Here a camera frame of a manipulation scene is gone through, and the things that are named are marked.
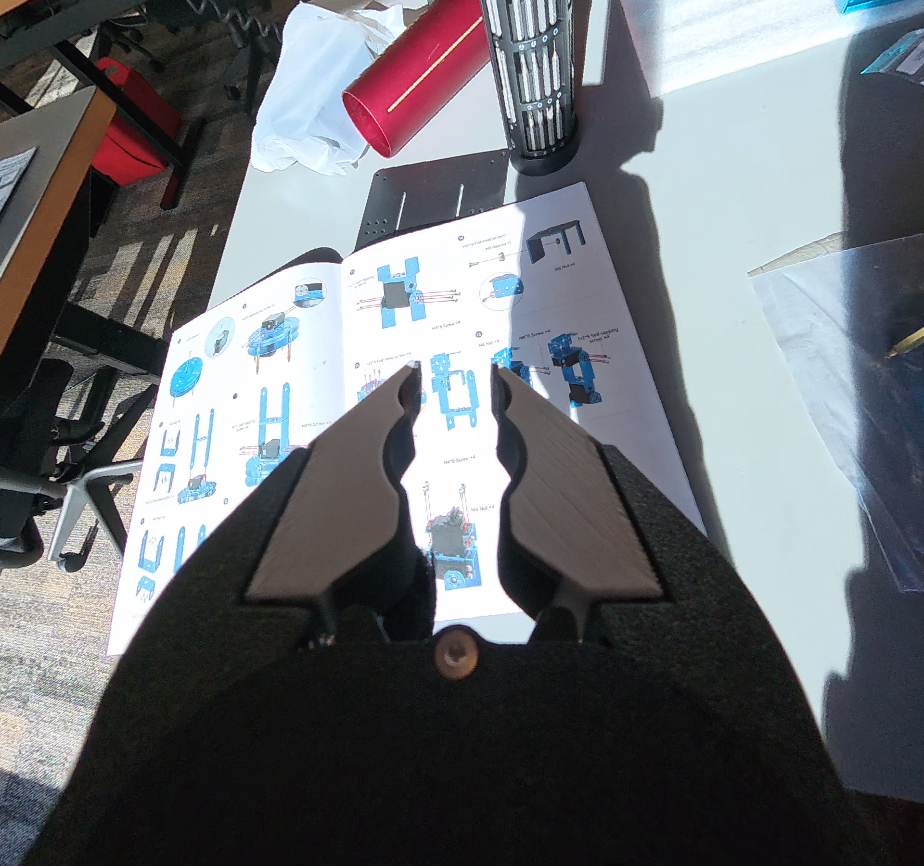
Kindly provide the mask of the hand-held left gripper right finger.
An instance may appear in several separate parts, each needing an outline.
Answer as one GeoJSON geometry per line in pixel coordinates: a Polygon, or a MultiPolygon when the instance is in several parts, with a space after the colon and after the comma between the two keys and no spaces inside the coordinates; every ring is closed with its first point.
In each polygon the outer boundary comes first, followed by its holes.
{"type": "Polygon", "coordinates": [[[498,570],[531,618],[562,606],[586,618],[601,602],[664,591],[597,442],[508,369],[491,368],[502,497],[498,570]]]}

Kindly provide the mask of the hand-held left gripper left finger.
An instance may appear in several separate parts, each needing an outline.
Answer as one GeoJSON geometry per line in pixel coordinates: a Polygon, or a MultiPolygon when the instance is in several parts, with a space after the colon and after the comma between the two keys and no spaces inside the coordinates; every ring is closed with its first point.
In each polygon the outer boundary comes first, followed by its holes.
{"type": "Polygon", "coordinates": [[[404,599],[419,553],[401,478],[415,451],[421,365],[409,363],[313,442],[249,583],[250,603],[357,604],[385,615],[404,599]]]}

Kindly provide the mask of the grey desk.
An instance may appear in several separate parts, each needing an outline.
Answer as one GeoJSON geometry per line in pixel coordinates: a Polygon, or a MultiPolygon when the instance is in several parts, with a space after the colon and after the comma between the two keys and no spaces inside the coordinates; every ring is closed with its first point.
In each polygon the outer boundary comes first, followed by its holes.
{"type": "Polygon", "coordinates": [[[652,95],[620,0],[575,6],[583,180],[712,542],[854,789],[922,800],[922,595],[895,585],[748,273],[922,232],[922,88],[863,69],[922,11],[652,95]]]}

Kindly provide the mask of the white instruction booklet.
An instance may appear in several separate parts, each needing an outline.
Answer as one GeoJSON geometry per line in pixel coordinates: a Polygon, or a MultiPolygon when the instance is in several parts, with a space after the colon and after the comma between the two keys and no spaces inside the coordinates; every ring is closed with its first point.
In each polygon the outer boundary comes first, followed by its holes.
{"type": "Polygon", "coordinates": [[[584,184],[297,263],[180,328],[136,490],[108,650],[125,651],[207,534],[293,451],[408,361],[422,366],[404,477],[436,621],[514,613],[497,573],[505,474],[491,366],[618,446],[699,512],[584,184]]]}

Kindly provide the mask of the grey-base office chair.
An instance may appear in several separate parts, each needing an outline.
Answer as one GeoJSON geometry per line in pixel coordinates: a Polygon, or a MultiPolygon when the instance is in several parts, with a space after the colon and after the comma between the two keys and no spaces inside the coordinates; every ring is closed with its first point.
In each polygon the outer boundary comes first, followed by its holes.
{"type": "Polygon", "coordinates": [[[97,524],[122,555],[126,530],[116,509],[111,485],[129,482],[141,461],[116,461],[122,444],[154,401],[157,387],[147,387],[113,421],[89,449],[83,444],[103,428],[104,408],[117,374],[105,366],[94,377],[90,396],[78,420],[56,415],[74,369],[60,360],[41,361],[29,387],[2,416],[1,426],[1,567],[19,569],[40,560],[44,545],[35,517],[59,507],[49,560],[66,572],[86,563],[95,537],[91,533],[78,553],[64,554],[66,541],[87,505],[97,524]]]}

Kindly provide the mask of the large clear plastic bag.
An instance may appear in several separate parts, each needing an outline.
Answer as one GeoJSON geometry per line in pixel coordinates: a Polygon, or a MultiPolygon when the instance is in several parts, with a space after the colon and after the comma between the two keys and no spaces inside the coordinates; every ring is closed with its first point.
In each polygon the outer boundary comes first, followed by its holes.
{"type": "Polygon", "coordinates": [[[896,586],[923,589],[923,237],[757,274],[752,287],[810,418],[867,514],[896,586]]]}

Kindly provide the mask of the black metal plate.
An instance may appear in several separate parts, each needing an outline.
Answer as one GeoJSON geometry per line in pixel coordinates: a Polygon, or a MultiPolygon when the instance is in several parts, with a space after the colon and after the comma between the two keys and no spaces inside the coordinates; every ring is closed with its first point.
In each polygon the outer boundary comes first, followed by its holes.
{"type": "Polygon", "coordinates": [[[508,157],[502,149],[378,170],[355,249],[501,206],[508,157]]]}

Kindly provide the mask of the white crumpled plastic bag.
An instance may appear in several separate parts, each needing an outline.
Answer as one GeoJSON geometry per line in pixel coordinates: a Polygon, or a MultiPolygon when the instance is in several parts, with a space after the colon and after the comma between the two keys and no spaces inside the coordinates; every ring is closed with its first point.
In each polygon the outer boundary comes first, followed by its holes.
{"type": "Polygon", "coordinates": [[[367,142],[342,93],[405,28],[399,4],[372,3],[346,14],[313,3],[295,6],[251,136],[252,166],[268,172],[298,163],[324,175],[345,174],[367,142]]]}

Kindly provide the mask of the black office chair base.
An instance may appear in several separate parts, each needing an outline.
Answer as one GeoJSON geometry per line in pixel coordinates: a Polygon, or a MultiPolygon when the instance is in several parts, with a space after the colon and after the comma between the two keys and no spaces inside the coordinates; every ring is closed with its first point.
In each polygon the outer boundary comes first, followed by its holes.
{"type": "Polygon", "coordinates": [[[222,74],[220,84],[225,96],[232,101],[243,98],[247,115],[251,115],[254,109],[263,64],[275,67],[280,51],[281,45],[274,32],[264,37],[256,26],[252,26],[247,30],[246,44],[237,50],[235,59],[222,74]]]}

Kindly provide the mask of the black screwdriver bit holder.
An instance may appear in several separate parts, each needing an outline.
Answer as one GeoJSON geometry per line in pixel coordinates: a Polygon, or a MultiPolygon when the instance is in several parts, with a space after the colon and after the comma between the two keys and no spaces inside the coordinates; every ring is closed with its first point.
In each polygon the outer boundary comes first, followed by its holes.
{"type": "Polygon", "coordinates": [[[564,167],[578,148],[573,0],[479,0],[510,160],[528,176],[564,167]]]}

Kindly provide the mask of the red metal tube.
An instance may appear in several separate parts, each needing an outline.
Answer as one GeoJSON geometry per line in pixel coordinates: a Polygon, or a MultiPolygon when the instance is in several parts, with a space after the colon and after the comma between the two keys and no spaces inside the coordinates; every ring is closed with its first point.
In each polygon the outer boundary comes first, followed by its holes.
{"type": "Polygon", "coordinates": [[[489,58],[479,0],[436,0],[343,92],[347,115],[393,156],[489,58]]]}

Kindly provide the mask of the white foam sheet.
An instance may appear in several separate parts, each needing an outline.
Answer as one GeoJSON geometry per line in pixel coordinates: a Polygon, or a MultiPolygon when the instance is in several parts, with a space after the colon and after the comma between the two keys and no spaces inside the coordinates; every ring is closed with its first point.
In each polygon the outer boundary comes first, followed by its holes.
{"type": "Polygon", "coordinates": [[[845,15],[835,0],[620,2],[655,97],[922,11],[922,0],[845,15]]]}

